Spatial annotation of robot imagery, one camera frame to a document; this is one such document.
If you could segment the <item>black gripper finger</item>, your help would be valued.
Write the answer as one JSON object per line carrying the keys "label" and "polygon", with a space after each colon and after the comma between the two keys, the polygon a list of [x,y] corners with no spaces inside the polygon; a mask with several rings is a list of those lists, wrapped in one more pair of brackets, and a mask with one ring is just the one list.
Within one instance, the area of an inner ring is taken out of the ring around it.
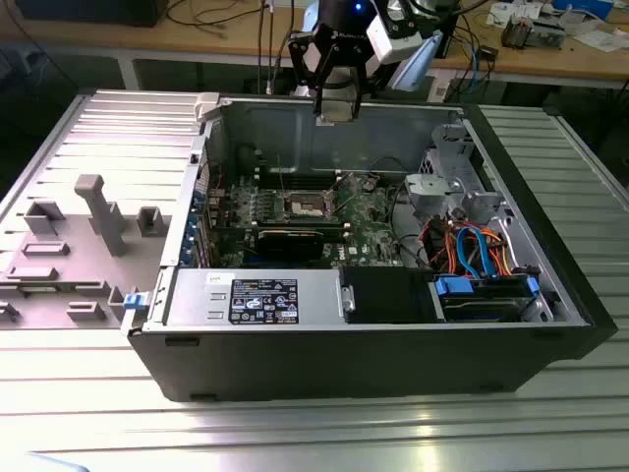
{"label": "black gripper finger", "polygon": [[[319,59],[311,71],[306,62],[306,53],[313,46],[319,53]],[[315,91],[314,114],[322,114],[323,86],[336,63],[340,45],[336,31],[300,32],[291,35],[289,52],[297,82]]]}
{"label": "black gripper finger", "polygon": [[372,89],[371,79],[368,75],[368,62],[368,59],[361,59],[351,68],[352,85],[355,90],[355,98],[351,106],[352,120],[359,117],[363,97]]}

